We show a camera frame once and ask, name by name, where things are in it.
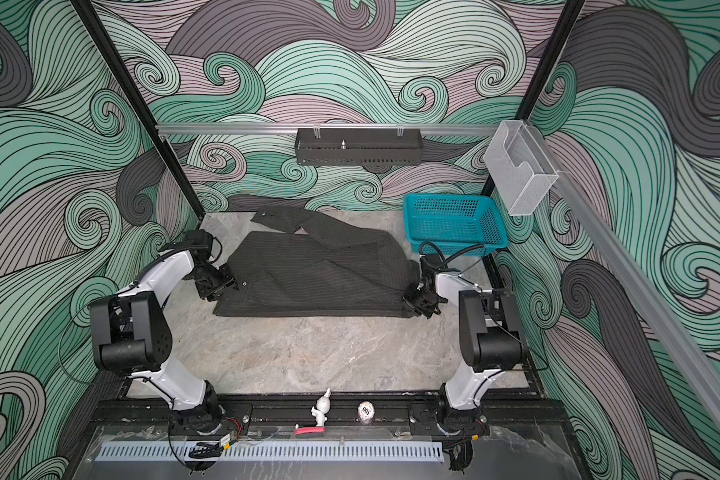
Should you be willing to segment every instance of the clear acrylic holder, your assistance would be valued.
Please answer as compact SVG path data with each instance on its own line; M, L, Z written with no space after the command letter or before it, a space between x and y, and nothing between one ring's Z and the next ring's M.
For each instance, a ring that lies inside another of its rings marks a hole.
M511 216L532 215L558 178L541 132L522 120L501 121L483 160Z

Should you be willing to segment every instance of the wave pattern wallpaper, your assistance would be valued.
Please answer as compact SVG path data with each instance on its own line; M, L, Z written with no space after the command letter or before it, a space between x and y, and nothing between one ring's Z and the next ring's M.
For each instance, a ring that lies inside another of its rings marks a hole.
M0 479L64 473L83 412L116 386L67 379L62 331L67 369L93 379L73 314L194 223L68 0L0 1Z
M720 372L720 2L585 14L531 120ZM565 199L504 221L500 272L594 477L720 479L720 433Z
M587 11L618 3L596 0ZM563 4L95 2L158 122L309 124L494 124L512 118ZM486 138L427 138L422 166L372 171L297 165L294 140L172 137L209 211L250 211L264 204L394 210L408 192L479 193L488 174L482 161Z

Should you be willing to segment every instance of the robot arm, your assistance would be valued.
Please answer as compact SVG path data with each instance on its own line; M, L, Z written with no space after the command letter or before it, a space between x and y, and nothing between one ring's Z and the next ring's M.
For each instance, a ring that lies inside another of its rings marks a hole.
M218 425L221 411L213 387L195 377L171 355L173 337L163 306L179 280L192 279L201 298L216 300L235 280L223 265L209 262L213 237L203 230L188 232L138 278L111 296L90 306L94 362L101 370L141 379L162 397L179 417L194 424Z
M480 399L490 384L521 362L528 350L516 334L486 324L487 320L497 324L504 321L503 291L492 287L484 290L447 265L432 267L438 260L435 255L422 256L422 284L417 289L409 288L404 299L409 307L427 318L439 312L440 302L458 305L459 348L463 361L445 383L444 396L448 408L471 410L480 407Z

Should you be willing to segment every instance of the teal plastic basket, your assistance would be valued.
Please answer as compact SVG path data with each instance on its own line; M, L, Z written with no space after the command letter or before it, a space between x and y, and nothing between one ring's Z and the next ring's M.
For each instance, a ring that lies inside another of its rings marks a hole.
M468 256L485 256L507 246L507 230L494 201L482 195L408 194L403 200L405 235L413 252L429 241L453 255L466 246L483 244ZM434 249L424 246L425 254Z

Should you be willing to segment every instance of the white figurine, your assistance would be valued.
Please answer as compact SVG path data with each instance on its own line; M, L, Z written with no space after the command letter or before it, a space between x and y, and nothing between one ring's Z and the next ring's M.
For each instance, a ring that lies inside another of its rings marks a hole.
M326 390L326 394L317 400L317 407L312 408L312 416L315 417L318 427L326 426L326 414L331 409L331 389Z

